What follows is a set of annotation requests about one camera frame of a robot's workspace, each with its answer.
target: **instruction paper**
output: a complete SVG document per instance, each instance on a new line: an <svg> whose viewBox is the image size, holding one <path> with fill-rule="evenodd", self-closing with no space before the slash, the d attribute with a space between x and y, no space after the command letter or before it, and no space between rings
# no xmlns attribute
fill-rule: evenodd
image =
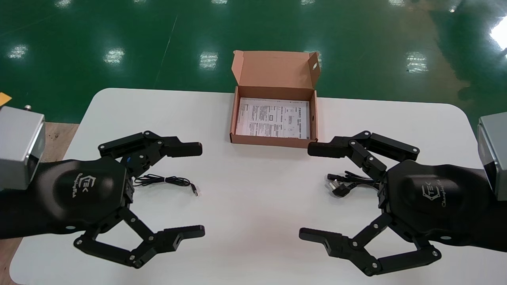
<svg viewBox="0 0 507 285"><path fill-rule="evenodd" d="M309 102L241 98L236 134L310 139Z"/></svg>

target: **yellow paper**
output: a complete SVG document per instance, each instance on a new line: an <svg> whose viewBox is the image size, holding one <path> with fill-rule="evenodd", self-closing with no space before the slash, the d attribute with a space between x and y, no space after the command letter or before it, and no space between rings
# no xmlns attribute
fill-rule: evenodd
<svg viewBox="0 0 507 285"><path fill-rule="evenodd" d="M12 98L7 96L7 94L0 92L0 107L9 102Z"/></svg>

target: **power cord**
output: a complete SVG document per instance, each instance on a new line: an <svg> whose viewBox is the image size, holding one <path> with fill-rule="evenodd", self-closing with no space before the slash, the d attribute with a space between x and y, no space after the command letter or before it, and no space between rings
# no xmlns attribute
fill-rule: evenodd
<svg viewBox="0 0 507 285"><path fill-rule="evenodd" d="M379 189L379 183L368 177L360 176L350 171L345 171L345 176L328 174L329 187L335 196L345 197L358 185L364 184Z"/></svg>
<svg viewBox="0 0 507 285"><path fill-rule="evenodd" d="M192 192L194 192L195 196L198 196L197 195L197 188L195 187L195 185L192 182L190 182L190 180L183 178L183 177L176 177L176 176L163 177L163 176L159 176L159 175L155 175L155 174L148 174L148 175L136 178L134 180L134 182L138 183L137 185L134 185L134 186L148 186L153 183L163 183L163 182L178 185L178 186L183 186L183 187L190 186L192 188Z"/></svg>

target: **wooden surface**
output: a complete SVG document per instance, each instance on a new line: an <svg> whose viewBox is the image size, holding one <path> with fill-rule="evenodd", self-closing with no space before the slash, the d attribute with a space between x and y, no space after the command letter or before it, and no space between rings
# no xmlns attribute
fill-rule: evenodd
<svg viewBox="0 0 507 285"><path fill-rule="evenodd" d="M46 147L42 161L53 162L63 159L78 124L46 123ZM18 249L21 238L0 240L0 285L15 285L9 276L12 257Z"/></svg>

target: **black arm cover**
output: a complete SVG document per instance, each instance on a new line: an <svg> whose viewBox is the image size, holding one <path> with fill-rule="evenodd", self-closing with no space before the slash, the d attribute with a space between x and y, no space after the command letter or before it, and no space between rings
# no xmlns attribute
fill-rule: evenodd
<svg viewBox="0 0 507 285"><path fill-rule="evenodd" d="M111 157L41 163L27 190L0 192L0 239L88 230L125 206L132 190Z"/></svg>

